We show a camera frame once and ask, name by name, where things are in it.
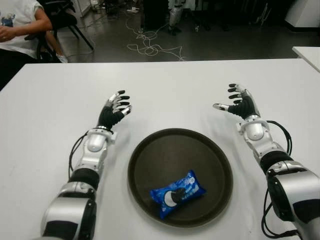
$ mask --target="round tray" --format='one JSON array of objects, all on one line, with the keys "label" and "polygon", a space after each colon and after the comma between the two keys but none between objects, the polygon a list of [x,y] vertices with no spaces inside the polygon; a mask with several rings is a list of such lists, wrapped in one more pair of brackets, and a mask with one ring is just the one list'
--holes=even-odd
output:
[{"label": "round tray", "polygon": [[[160,206],[149,191],[184,178],[189,170],[195,172],[206,193],[160,219]],[[136,147],[128,166],[128,183],[149,216],[171,226],[190,228],[209,222],[227,206],[233,176],[225,154],[213,141],[195,131],[169,128],[149,135]]]}]

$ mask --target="white desk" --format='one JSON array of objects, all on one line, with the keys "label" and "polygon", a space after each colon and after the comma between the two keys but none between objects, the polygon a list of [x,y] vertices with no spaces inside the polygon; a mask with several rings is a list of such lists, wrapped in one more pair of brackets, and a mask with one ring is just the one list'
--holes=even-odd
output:
[{"label": "white desk", "polygon": [[320,73],[320,47],[294,46],[292,50]]},{"label": "white desk", "polygon": [[[0,92],[1,239],[39,236],[44,211],[67,181],[71,147],[95,126],[106,99],[121,89],[131,95],[133,111],[113,128],[118,139],[105,160],[94,239],[267,239],[260,229],[265,176],[236,132],[240,118],[212,108],[213,103],[231,103],[229,83],[248,87],[262,116],[290,132],[292,157],[320,175],[320,75],[302,59],[26,65]],[[159,224],[129,194],[127,167],[133,150],[143,138],[166,128],[208,136],[231,164],[230,204],[205,226]],[[286,148],[281,130],[272,130]],[[274,213],[267,221],[275,232],[293,228]]]}]

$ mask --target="wall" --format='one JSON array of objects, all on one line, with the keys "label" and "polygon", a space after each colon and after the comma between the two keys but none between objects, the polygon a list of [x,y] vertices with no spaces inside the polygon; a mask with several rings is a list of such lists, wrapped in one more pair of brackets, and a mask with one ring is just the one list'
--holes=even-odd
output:
[{"label": "wall", "polygon": [[297,28],[320,27],[320,0],[296,0],[285,20]]}]

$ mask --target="gray floor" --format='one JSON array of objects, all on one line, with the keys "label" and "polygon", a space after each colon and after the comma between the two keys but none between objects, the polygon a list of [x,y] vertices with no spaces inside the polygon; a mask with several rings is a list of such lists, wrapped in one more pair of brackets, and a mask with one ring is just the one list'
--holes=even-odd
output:
[{"label": "gray floor", "polygon": [[[69,29],[62,29],[58,39],[70,63],[104,63],[104,62],[164,62],[178,61],[170,53],[159,52],[155,56],[141,55],[127,48],[128,44],[138,44],[143,48],[142,40],[126,28],[136,31],[140,27],[139,14],[121,12],[118,19],[108,20],[104,14],[89,12],[79,19],[84,35],[94,42],[94,52]],[[151,44],[163,49],[182,46],[181,56],[186,61],[201,60],[243,60],[243,59],[282,59],[296,58],[293,46],[320,47],[320,37],[315,32],[291,32],[282,26],[230,26],[230,31],[222,31],[212,25],[210,31],[201,28],[195,32],[195,25],[189,18],[179,24],[182,32],[177,36],[169,35],[164,27],[158,32]]]}]

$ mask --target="blue snack wrapper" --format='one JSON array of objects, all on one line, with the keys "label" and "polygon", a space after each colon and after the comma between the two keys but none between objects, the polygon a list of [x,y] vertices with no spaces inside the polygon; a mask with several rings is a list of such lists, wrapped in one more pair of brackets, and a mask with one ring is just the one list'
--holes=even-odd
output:
[{"label": "blue snack wrapper", "polygon": [[150,191],[152,199],[161,205],[160,218],[164,219],[170,212],[190,199],[201,196],[206,192],[190,170],[186,177],[171,183],[169,186]]}]

